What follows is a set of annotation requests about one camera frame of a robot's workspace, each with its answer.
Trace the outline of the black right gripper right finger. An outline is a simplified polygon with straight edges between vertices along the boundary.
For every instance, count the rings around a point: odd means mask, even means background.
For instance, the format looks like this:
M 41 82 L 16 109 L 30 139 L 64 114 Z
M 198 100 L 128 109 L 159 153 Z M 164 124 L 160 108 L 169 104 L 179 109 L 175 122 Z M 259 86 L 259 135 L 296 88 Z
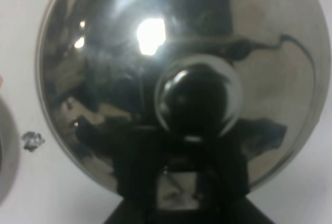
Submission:
M 247 197 L 232 200 L 222 206 L 219 223 L 225 224 L 273 224 Z

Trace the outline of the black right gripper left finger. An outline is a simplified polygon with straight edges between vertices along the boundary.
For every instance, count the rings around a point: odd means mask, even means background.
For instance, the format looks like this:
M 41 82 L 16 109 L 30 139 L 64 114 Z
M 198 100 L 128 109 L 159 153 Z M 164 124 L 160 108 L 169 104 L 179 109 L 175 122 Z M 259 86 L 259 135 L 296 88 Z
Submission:
M 139 206 L 129 200 L 123 200 L 104 224 L 148 224 L 154 223 L 149 209 Z

